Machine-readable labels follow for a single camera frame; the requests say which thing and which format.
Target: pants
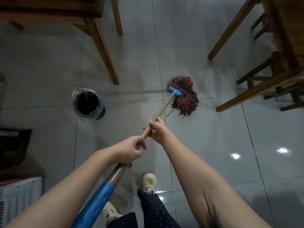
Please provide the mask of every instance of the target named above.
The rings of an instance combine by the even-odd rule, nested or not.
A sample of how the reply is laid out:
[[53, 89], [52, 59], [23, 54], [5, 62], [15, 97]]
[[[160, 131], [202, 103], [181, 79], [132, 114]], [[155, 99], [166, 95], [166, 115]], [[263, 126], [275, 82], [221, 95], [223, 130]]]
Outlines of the pants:
[[[145, 228], [181, 228], [156, 194], [150, 195], [139, 189], [137, 195], [143, 209]], [[113, 220], [108, 228], [138, 228], [135, 212]]]

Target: person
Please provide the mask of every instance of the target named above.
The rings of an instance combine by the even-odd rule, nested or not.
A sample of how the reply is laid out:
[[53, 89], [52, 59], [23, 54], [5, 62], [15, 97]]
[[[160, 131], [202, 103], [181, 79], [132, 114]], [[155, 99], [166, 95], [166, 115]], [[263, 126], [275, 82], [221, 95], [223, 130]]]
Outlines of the person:
[[[168, 130], [159, 117], [156, 122], [150, 120], [149, 124], [152, 126], [149, 136], [162, 145], [168, 155], [200, 227], [269, 228], [213, 168]], [[17, 216], [7, 228], [70, 227], [101, 174], [115, 163], [131, 163], [141, 156], [141, 151], [135, 149], [138, 142], [143, 149], [147, 149], [142, 136], [133, 136], [98, 150]], [[179, 228], [155, 194], [156, 183], [153, 174], [145, 175], [143, 189], [137, 193], [141, 200], [145, 228]], [[101, 216], [108, 220], [108, 228], [137, 227], [135, 213], [121, 215], [109, 202]]]

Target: floor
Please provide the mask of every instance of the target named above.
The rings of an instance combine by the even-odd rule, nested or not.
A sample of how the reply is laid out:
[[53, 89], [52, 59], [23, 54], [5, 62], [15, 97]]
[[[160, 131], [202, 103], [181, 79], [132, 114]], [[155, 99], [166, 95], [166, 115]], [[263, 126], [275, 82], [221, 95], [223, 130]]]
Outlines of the floor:
[[[189, 149], [215, 168], [272, 227], [302, 227], [304, 217], [304, 111], [279, 111], [288, 99], [254, 98], [223, 113], [215, 107], [242, 91], [235, 80], [268, 58], [271, 34], [256, 42], [250, 25], [256, 6], [214, 58], [207, 54], [245, 0], [118, 0], [124, 36], [116, 35], [109, 0], [101, 27], [120, 86], [113, 86], [90, 37], [72, 26], [0, 24], [0, 71], [7, 77], [2, 126], [33, 129], [28, 153], [46, 172], [45, 191], [96, 150], [131, 135], [168, 98], [166, 83], [190, 76], [200, 103], [191, 117], [167, 108], [162, 119]], [[269, 75], [269, 70], [262, 71]], [[75, 87], [103, 94], [104, 118], [85, 121], [70, 108]], [[198, 227], [162, 147], [134, 161], [111, 201], [121, 213], [143, 216], [135, 196], [144, 173], [158, 178], [157, 193], [182, 227]], [[94, 191], [107, 177], [109, 169]], [[95, 227], [102, 227], [100, 219]]]

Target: table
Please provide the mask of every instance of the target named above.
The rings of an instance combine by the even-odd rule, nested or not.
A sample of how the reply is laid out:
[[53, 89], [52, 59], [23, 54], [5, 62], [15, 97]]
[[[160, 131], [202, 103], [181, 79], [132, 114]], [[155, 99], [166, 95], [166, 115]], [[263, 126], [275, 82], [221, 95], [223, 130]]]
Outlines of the table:
[[[123, 35], [117, 0], [111, 0], [117, 34]], [[1, 0], [0, 20], [22, 30], [23, 22], [72, 24], [90, 35], [114, 85], [119, 85], [108, 47], [102, 35], [99, 19], [104, 0]]]
[[249, 12], [259, 2], [263, 4], [264, 11], [269, 19], [270, 29], [274, 34], [274, 41], [278, 51], [283, 56], [283, 65], [286, 71], [223, 103], [216, 108], [217, 112], [225, 111], [303, 75], [304, 0], [247, 0], [208, 54], [208, 59], [212, 60], [215, 57]]

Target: trash can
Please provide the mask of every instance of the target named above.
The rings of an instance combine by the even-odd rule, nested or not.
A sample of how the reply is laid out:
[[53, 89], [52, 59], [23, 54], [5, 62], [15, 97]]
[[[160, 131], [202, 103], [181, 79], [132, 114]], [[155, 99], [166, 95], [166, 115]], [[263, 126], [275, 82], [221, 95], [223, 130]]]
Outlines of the trash can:
[[74, 112], [90, 120], [101, 119], [105, 114], [102, 97], [96, 91], [88, 88], [76, 88], [72, 93]]

